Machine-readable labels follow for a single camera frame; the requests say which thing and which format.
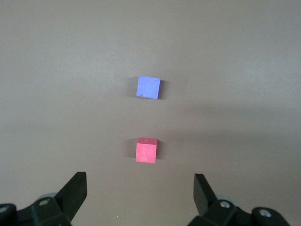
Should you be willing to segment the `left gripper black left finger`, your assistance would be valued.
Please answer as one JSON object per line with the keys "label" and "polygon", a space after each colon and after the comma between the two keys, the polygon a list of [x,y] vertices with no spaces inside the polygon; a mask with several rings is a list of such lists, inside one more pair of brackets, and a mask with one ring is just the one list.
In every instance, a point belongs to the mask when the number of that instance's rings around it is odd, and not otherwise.
{"label": "left gripper black left finger", "polygon": [[70,226],[87,197],[87,174],[77,172],[62,189],[45,194],[18,210],[12,203],[0,205],[2,226]]}

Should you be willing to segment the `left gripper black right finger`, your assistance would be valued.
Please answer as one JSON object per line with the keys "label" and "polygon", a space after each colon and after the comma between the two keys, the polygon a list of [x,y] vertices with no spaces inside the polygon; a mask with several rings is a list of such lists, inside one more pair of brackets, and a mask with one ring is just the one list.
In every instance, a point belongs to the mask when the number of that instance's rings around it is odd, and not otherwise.
{"label": "left gripper black right finger", "polygon": [[193,198],[198,215],[190,226],[287,226],[288,222],[277,211],[257,207],[251,213],[233,202],[218,199],[203,174],[194,175]]}

